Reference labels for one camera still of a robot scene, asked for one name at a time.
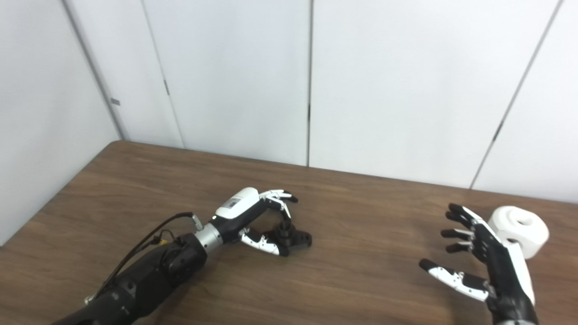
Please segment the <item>robotic hand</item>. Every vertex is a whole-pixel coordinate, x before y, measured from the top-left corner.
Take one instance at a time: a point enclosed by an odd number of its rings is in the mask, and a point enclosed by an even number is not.
[[[259,192],[248,187],[230,198],[215,216],[203,225],[191,212],[179,213],[154,229],[138,243],[112,272],[102,287],[85,300],[87,306],[53,323],[53,325],[126,325],[151,314],[179,285],[203,268],[207,256],[224,243],[242,241],[251,247],[279,256],[311,246],[310,234],[297,231],[291,224],[291,215],[285,200],[297,202],[284,190]],[[273,231],[260,234],[249,224],[268,208],[283,215],[283,221]],[[163,232],[146,242],[170,221],[192,218],[197,232],[173,237],[168,243]],[[123,265],[150,245],[148,251],[132,265],[119,273]]]
[[[490,280],[441,267],[425,258],[420,267],[456,291],[485,301],[495,325],[538,325],[532,280],[520,244],[502,241],[481,217],[464,206],[450,204],[446,217],[470,230],[442,230],[444,238],[464,240],[446,247],[446,251],[471,252],[487,266]]]

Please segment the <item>white robotic hand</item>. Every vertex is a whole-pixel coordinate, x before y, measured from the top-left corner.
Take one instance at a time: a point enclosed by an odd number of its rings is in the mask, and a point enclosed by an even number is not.
[[[223,243],[241,241],[267,253],[288,256],[291,251],[311,246],[310,234],[298,231],[291,224],[291,213],[285,201],[298,202],[284,190],[269,190],[261,194],[247,187],[217,209],[209,222],[219,233]],[[249,224],[267,209],[281,212],[283,221],[272,231],[263,234],[249,228]]]
[[[480,216],[464,206],[450,204],[446,217],[469,230],[442,230],[441,235],[445,238],[463,240],[449,245],[446,251],[471,252],[486,264],[489,280],[441,267],[427,259],[420,261],[420,267],[456,291],[485,301],[492,312],[494,324],[538,325],[533,308],[532,281],[520,245],[502,242]]]

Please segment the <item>wood grain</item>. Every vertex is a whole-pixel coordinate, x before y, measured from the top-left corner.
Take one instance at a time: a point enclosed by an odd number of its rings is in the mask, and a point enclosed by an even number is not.
[[[0,324],[47,324],[75,311],[160,221],[182,211],[208,221],[247,186],[294,193],[294,224],[313,246],[289,258],[220,248],[138,324],[491,324],[483,303],[417,266],[427,257],[486,275],[474,257],[445,253],[449,202],[482,216],[501,205],[540,215],[551,238],[528,261],[540,321],[578,319],[578,205],[113,142],[0,249]],[[278,219],[268,213],[255,228]],[[170,228],[193,230],[189,220]]]

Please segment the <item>white cabinet door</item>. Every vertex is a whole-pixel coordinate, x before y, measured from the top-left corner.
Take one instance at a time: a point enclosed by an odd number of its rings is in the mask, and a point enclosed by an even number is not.
[[[310,165],[469,187],[555,0],[315,0]]]
[[[141,1],[66,3],[126,140],[182,148]]]
[[[309,0],[145,0],[185,147],[305,164]]]
[[[565,1],[474,189],[578,203],[578,2]]]
[[[0,245],[111,141],[60,1],[0,1]]]

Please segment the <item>robot finger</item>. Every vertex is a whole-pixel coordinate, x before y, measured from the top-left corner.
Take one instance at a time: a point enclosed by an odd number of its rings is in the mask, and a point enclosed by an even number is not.
[[[451,244],[446,246],[446,252],[448,253],[457,253],[457,252],[471,252],[472,251],[472,243],[471,242],[458,242],[455,244]]]
[[[454,213],[452,211],[447,211],[446,212],[446,218],[448,218],[451,221],[456,221],[461,223],[462,225],[464,225],[464,227],[466,227],[467,229],[472,228],[472,223],[470,222],[469,219],[466,219],[465,217],[463,217],[461,214],[459,213]]]
[[[484,278],[441,267],[426,258],[420,261],[420,267],[434,278],[468,297],[479,301],[485,301],[488,297],[487,281]]]
[[[241,242],[262,250],[263,252],[279,256],[289,256],[289,250],[285,247],[279,246],[276,243],[267,239],[267,236],[253,230],[251,228],[244,228],[239,232]]]
[[[285,219],[285,220],[291,219],[291,214],[289,213],[289,209],[287,208],[287,204],[285,204],[285,202],[281,201],[281,199],[267,197],[267,198],[265,198],[265,204],[267,205],[267,208],[281,211],[281,214],[283,215],[283,219]]]
[[[473,232],[467,230],[445,229],[440,233],[443,238],[459,238],[465,241],[471,241],[473,238]]]

